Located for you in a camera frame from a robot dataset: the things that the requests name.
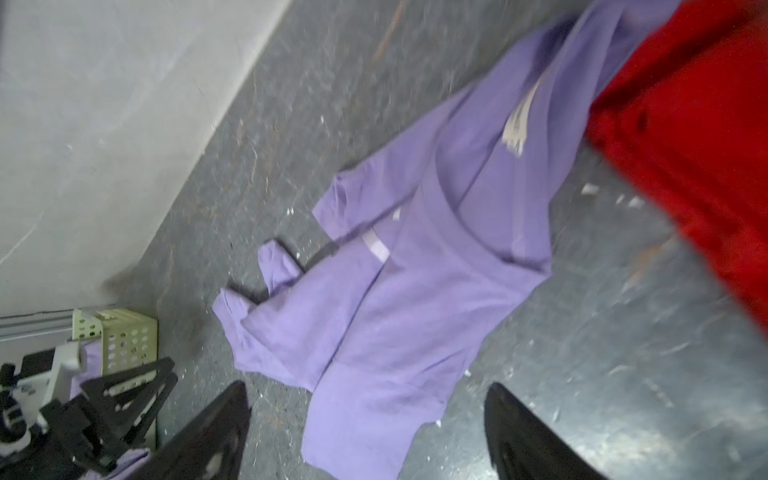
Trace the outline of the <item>purple t-shirt with print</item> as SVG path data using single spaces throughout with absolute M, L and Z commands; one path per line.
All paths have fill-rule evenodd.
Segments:
M 302 457 L 337 479 L 394 479 L 485 337 L 550 275 L 549 205 L 593 100 L 674 1 L 596 1 L 517 41 L 313 208 L 335 253 L 308 271 L 276 242 L 268 298 L 212 309 L 235 367 L 311 395 Z

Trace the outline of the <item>red t-shirt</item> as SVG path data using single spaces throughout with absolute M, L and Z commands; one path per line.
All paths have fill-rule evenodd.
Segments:
M 766 3 L 682 3 L 593 103 L 586 135 L 765 326 Z

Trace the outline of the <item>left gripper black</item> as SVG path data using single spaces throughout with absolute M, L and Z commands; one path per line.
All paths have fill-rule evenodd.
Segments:
M 43 408 L 46 433 L 35 432 L 21 453 L 1 459 L 3 479 L 79 479 L 109 475 L 129 449 L 144 444 L 176 385 L 167 357 L 88 380 L 82 394 Z

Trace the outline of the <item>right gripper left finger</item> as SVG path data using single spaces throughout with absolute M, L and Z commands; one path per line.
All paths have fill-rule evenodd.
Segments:
M 132 479 L 237 479 L 251 410 L 245 383 L 232 382 Z

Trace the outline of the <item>light green plastic basket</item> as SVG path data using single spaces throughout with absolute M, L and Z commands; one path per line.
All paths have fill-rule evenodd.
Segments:
M 158 358 L 158 322 L 124 309 L 75 309 L 72 340 L 79 344 L 83 371 L 71 381 L 70 397 L 81 394 L 81 384 L 123 372 Z

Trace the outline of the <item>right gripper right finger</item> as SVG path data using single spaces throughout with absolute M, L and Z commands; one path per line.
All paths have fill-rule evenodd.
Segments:
M 498 382 L 487 391 L 484 427 L 500 479 L 606 479 Z

